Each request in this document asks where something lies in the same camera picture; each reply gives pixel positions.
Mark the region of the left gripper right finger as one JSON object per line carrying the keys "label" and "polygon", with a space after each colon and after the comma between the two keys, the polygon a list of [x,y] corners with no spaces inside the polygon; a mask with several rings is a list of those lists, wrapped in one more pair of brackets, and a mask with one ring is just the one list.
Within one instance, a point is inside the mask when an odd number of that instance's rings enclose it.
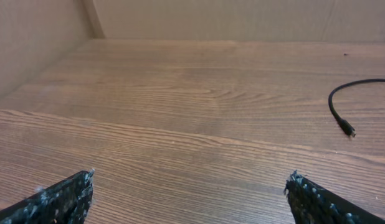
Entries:
{"label": "left gripper right finger", "polygon": [[287,197],[296,224],[385,224],[385,220],[300,175],[286,180]]}

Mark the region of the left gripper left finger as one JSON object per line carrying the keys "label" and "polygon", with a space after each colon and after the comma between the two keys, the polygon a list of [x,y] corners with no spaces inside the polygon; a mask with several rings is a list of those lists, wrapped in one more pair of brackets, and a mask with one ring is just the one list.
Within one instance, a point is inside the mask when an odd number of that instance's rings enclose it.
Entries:
{"label": "left gripper left finger", "polygon": [[0,224],[84,224],[95,171],[82,170],[0,210]]}

